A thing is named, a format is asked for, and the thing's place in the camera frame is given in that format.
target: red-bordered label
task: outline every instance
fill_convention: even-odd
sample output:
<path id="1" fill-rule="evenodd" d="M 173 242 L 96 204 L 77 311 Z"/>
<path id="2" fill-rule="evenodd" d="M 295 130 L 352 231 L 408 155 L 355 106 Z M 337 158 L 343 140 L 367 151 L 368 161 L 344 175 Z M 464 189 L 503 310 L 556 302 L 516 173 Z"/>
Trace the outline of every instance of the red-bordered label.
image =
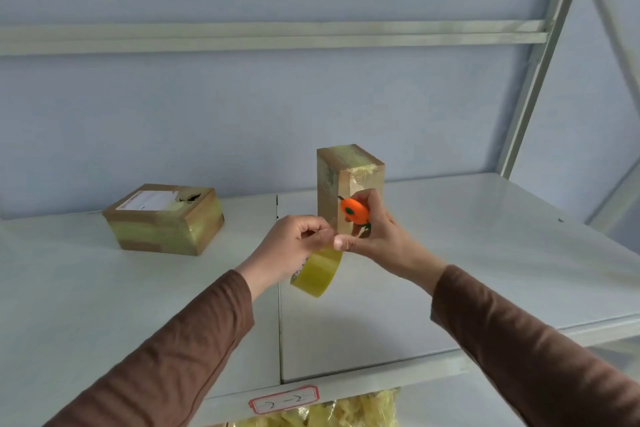
<path id="1" fill-rule="evenodd" d="M 253 400 L 249 400 L 249 407 L 251 407 L 256 414 L 260 415 L 308 405 L 318 400 L 320 400 L 318 388 L 313 385 L 308 385 L 288 392 L 254 398 Z"/>

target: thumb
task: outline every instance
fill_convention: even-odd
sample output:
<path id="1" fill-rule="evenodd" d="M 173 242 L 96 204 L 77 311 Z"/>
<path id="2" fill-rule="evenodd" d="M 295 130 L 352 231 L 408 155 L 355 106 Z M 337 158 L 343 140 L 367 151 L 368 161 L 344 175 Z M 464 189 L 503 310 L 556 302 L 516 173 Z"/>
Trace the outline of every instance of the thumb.
<path id="1" fill-rule="evenodd" d="M 325 246 L 329 246 L 333 242 L 335 232 L 332 229 L 318 230 L 310 237 L 304 238 L 302 243 L 309 252 L 317 252 Z"/>
<path id="2" fill-rule="evenodd" d="M 366 238 L 352 237 L 351 235 L 338 235 L 333 239 L 333 248 L 340 252 L 353 252 L 358 255 L 370 257 L 374 244 Z"/>

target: orange box cutter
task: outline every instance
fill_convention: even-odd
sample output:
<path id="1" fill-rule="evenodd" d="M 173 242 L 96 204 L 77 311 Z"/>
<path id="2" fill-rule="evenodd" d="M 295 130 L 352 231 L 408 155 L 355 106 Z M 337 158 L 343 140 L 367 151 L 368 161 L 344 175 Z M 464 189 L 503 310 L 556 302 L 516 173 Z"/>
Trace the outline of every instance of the orange box cutter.
<path id="1" fill-rule="evenodd" d="M 347 221 L 351 221 L 356 225 L 364 227 L 366 230 L 370 230 L 369 209 L 351 197 L 347 197 L 346 199 L 342 196 L 338 197 L 340 198 L 340 208 L 342 208 L 342 212 L 347 217 Z"/>

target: person's right hand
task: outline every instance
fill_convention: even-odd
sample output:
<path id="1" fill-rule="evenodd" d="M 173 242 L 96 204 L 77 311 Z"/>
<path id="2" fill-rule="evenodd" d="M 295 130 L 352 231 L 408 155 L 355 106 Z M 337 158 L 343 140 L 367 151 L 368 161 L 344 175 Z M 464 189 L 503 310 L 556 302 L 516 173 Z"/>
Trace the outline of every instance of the person's right hand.
<path id="1" fill-rule="evenodd" d="M 336 236 L 333 247 L 370 258 L 383 269 L 432 294 L 447 262 L 429 252 L 396 223 L 376 189 L 359 191 L 352 198 L 369 208 L 371 233 L 358 237 L 361 227 L 353 225 L 353 235 Z"/>

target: cardboard box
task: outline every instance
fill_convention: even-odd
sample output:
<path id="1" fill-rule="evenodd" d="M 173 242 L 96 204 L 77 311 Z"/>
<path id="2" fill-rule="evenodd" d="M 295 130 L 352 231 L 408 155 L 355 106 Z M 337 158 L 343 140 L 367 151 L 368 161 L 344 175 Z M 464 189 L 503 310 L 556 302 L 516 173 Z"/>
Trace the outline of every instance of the cardboard box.
<path id="1" fill-rule="evenodd" d="M 124 250 L 199 255 L 225 222 L 212 187 L 145 184 L 102 212 Z"/>
<path id="2" fill-rule="evenodd" d="M 351 233 L 353 225 L 340 210 L 341 197 L 375 188 L 382 193 L 385 164 L 356 144 L 317 150 L 318 216 L 338 233 Z"/>

